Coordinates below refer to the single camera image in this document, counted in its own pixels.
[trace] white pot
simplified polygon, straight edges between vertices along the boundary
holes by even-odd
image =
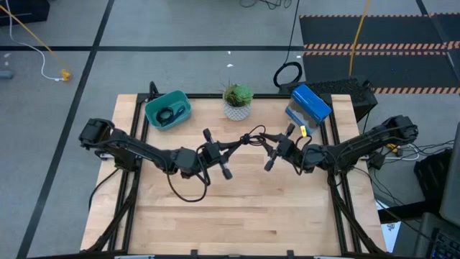
[[[242,107],[233,107],[230,104],[228,104],[227,101],[225,101],[224,99],[224,114],[229,119],[234,120],[234,121],[240,121],[240,120],[246,119],[246,117],[248,117],[250,113],[251,113],[251,104],[248,104]]]

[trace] yellow cable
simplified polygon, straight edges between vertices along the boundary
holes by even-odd
[[[358,31],[356,32],[356,36],[354,36],[354,42],[351,46],[351,57],[350,57],[350,69],[348,72],[348,76],[351,76],[351,72],[353,71],[353,58],[354,58],[354,50],[356,49],[359,33],[361,32],[362,24],[364,23],[364,18],[366,17],[367,10],[369,9],[369,5],[371,4],[371,0],[367,0],[366,7],[364,8],[364,12],[362,13],[361,21],[359,22]]]
[[[12,13],[8,12],[8,10],[6,10],[2,5],[0,5],[0,9],[3,10],[3,12],[6,12],[10,17],[12,17],[13,19],[16,20],[16,22],[18,22],[28,33],[30,33],[41,45],[43,45],[43,47],[45,47],[50,53],[51,55],[57,59],[57,61],[59,61],[59,63],[61,63],[61,65],[63,65],[63,67],[65,68],[64,70],[61,70],[61,74],[63,75],[63,78],[64,78],[64,81],[68,81],[69,78],[70,78],[70,73],[68,71],[70,71],[69,69],[69,66],[63,61],[61,60],[57,55],[56,53],[54,53],[50,47],[46,46],[46,44],[41,41],[29,28],[27,28],[27,26],[25,26],[21,21],[19,21],[19,19],[17,19]]]

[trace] blue box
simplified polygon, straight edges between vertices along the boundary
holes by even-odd
[[[286,113],[299,126],[305,126],[311,135],[331,113],[331,108],[305,84],[294,89]]]

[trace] succulent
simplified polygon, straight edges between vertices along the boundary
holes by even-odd
[[[246,85],[231,84],[224,92],[225,101],[233,107],[243,107],[251,104],[254,93]]]

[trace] blue container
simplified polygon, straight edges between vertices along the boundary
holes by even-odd
[[[182,106],[185,107],[185,111],[174,122],[162,126],[157,121],[157,113],[161,109],[165,107],[170,107],[174,111],[174,114],[176,114],[179,108]],[[145,105],[145,115],[147,116],[147,119],[153,127],[157,128],[160,131],[168,130],[174,127],[175,125],[186,121],[188,118],[190,118],[191,111],[192,107],[190,105],[190,102],[188,101],[187,96],[184,92],[179,90],[172,91],[168,94],[165,94],[164,96],[158,97]]]
[[[311,135],[331,113],[331,108],[305,84],[294,89],[286,113],[299,126],[305,126]]]

